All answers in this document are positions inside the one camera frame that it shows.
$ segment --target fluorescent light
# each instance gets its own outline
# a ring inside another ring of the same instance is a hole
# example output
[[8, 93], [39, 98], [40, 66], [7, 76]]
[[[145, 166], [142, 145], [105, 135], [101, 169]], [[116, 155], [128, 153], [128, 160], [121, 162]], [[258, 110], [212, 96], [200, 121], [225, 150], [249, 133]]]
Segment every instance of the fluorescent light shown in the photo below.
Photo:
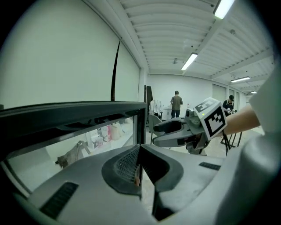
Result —
[[214, 10], [215, 16], [220, 19], [223, 19], [233, 3], [234, 3], [234, 0], [219, 1], [219, 3], [216, 5], [216, 8]]
[[238, 81], [241, 81], [241, 80], [248, 80], [248, 79], [250, 79], [250, 77], [246, 76], [246, 77], [243, 77], [243, 78], [238, 78], [238, 79], [232, 80], [231, 82], [234, 83], [234, 82], [238, 82]]
[[181, 70], [186, 70], [190, 64], [196, 59], [198, 55], [196, 53], [192, 53], [190, 56], [189, 56], [189, 59], [186, 61], [186, 63], [184, 64], [183, 68], [181, 68]]

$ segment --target glass panel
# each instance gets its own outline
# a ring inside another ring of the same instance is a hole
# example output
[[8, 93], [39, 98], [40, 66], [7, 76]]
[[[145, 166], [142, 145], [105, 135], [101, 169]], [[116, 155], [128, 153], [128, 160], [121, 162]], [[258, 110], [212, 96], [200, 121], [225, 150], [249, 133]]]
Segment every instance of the glass panel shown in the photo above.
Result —
[[15, 177], [29, 192], [79, 159], [132, 145], [133, 117], [8, 159]]

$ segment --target white chair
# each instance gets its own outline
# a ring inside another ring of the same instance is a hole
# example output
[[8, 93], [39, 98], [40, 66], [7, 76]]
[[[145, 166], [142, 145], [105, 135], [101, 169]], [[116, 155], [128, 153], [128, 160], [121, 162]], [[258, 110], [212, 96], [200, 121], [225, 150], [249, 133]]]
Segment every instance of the white chair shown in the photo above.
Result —
[[151, 114], [148, 115], [149, 131], [151, 132], [150, 144], [152, 144], [152, 136], [153, 136], [153, 134], [155, 134], [156, 136], [160, 136], [160, 135], [164, 134], [164, 132], [156, 132], [156, 131], [153, 130], [153, 127], [156, 124], [159, 124], [161, 122], [162, 121], [157, 116], [154, 116], [154, 115], [151, 115]]

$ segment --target person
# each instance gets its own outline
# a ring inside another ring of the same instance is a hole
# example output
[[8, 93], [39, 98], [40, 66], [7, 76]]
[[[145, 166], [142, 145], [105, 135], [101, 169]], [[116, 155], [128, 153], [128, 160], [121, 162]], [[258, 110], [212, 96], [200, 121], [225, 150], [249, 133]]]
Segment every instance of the person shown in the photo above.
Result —
[[233, 111], [233, 101], [234, 101], [234, 96], [229, 95], [228, 100], [225, 100], [223, 102], [223, 109], [224, 109], [225, 116], [229, 116]]
[[179, 96], [179, 92], [175, 91], [175, 96], [171, 99], [172, 104], [172, 118], [180, 116], [180, 105], [183, 104], [182, 98]]

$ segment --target white wall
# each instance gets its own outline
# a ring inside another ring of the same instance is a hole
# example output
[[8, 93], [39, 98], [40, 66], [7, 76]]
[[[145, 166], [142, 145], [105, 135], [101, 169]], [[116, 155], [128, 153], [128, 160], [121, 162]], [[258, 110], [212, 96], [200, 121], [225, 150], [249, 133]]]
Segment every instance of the white wall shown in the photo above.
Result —
[[225, 98], [227, 89], [225, 87], [218, 86], [215, 84], [213, 84], [212, 87], [213, 87], [213, 98], [223, 103], [227, 99]]
[[14, 157], [8, 162], [18, 178], [32, 192], [61, 170], [59, 165], [51, 161], [45, 148]]
[[[0, 104], [110, 100], [119, 39], [85, 3], [39, 0], [1, 52]], [[120, 46], [115, 96], [137, 101], [139, 69]]]
[[115, 101], [137, 102], [139, 77], [139, 67], [121, 43], [116, 69]]
[[232, 90], [232, 89], [229, 89], [228, 94], [229, 94], [229, 95], [233, 95], [233, 97], [235, 96], [235, 95], [234, 95], [234, 90]]
[[160, 100], [165, 107], [170, 104], [175, 91], [179, 91], [184, 102], [180, 116], [184, 116], [188, 103], [195, 107], [213, 94], [211, 82], [188, 76], [150, 75], [147, 85], [151, 86], [153, 99]]
[[141, 68], [140, 69], [140, 78], [139, 78], [139, 94], [138, 94], [139, 102], [144, 101], [144, 86], [147, 84], [147, 77], [148, 77], [147, 71], [144, 68]]

